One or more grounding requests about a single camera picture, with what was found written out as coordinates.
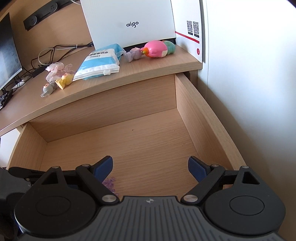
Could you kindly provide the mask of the black wall power strip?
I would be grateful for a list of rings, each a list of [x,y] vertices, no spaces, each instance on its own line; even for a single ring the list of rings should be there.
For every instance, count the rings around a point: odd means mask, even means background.
[[[35,25],[37,25],[39,22],[43,21],[45,18],[49,17],[53,13],[59,11],[60,9],[73,4],[70,0],[53,0],[49,1],[45,5],[43,5],[41,8],[36,10],[34,13],[32,13],[29,17],[27,17],[23,21],[23,25],[27,31],[32,29]]]

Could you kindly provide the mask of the black computer monitor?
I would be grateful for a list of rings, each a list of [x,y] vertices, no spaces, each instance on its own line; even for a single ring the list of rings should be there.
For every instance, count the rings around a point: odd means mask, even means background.
[[[14,41],[10,13],[3,17],[0,27],[0,81],[3,89],[23,69]]]

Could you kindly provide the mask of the white aigo computer case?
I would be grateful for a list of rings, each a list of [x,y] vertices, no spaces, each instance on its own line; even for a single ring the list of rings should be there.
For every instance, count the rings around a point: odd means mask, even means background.
[[[174,40],[171,1],[81,1],[95,49],[111,44],[136,46],[152,40]]]

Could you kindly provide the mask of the green round toy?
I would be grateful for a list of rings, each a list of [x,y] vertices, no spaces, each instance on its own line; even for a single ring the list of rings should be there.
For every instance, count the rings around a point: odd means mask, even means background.
[[[163,43],[167,47],[167,55],[174,54],[174,52],[176,50],[175,44],[171,41],[163,41]]]

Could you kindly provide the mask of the white box with QR codes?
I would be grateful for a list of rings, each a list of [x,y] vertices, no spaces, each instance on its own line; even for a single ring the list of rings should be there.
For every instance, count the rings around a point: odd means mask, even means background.
[[[176,43],[195,57],[205,62],[204,8],[200,0],[171,1]]]

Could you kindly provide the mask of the yellow small figurine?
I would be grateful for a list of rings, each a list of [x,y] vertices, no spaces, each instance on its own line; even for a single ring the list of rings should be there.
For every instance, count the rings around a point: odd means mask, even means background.
[[[60,89],[64,89],[65,87],[67,87],[72,83],[73,78],[74,78],[74,74],[65,73],[64,75],[62,75],[61,78],[55,80],[55,83]]]

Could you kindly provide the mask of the purple small figurine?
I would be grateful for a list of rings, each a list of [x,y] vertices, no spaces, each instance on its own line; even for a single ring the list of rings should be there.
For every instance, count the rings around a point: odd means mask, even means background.
[[[142,57],[143,53],[140,48],[132,48],[130,51],[126,52],[123,51],[123,55],[129,63],[131,63],[133,60],[138,60]]]

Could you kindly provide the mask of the pink round toy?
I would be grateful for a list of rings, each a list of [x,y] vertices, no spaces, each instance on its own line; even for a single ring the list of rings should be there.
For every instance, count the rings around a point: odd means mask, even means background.
[[[145,44],[143,48],[140,49],[142,54],[150,58],[163,58],[168,53],[168,48],[163,41],[153,40]]]

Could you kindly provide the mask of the grey small figurine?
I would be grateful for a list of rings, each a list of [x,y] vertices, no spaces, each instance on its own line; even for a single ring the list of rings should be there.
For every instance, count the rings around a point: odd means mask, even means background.
[[[57,84],[55,82],[45,84],[43,86],[43,93],[41,94],[41,97],[46,97],[51,95],[56,89],[57,89]]]

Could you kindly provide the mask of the wooden drawer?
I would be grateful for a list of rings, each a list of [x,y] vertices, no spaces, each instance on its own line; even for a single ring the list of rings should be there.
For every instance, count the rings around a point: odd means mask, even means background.
[[[114,88],[25,124],[9,167],[73,170],[113,159],[120,196],[183,196],[188,159],[238,170],[244,160],[196,87],[180,73]]]

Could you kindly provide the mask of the purple bead snowflake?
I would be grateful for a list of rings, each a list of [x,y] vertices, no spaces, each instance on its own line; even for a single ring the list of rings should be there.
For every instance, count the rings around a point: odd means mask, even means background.
[[[102,184],[107,187],[113,194],[115,194],[117,197],[119,197],[119,194],[116,192],[115,187],[114,187],[114,182],[115,182],[115,178],[114,177],[110,177],[110,178],[106,178]]]

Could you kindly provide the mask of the black keyboard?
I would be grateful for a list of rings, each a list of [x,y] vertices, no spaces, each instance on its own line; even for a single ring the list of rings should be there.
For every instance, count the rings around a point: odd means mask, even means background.
[[[5,91],[0,97],[0,110],[2,110],[13,96],[13,90]]]

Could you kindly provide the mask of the blue white tissue pack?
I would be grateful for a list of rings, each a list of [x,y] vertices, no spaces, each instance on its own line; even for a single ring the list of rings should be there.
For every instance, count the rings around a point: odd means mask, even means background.
[[[111,44],[94,50],[84,59],[76,71],[73,81],[118,73],[122,54],[123,49],[119,44]]]

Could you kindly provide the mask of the black power adapter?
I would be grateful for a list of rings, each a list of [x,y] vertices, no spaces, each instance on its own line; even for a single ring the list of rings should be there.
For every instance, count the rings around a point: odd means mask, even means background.
[[[38,76],[39,74],[41,74],[42,72],[44,72],[46,70],[47,66],[41,66],[35,70],[32,71],[31,76],[33,78],[35,78],[36,76]]]

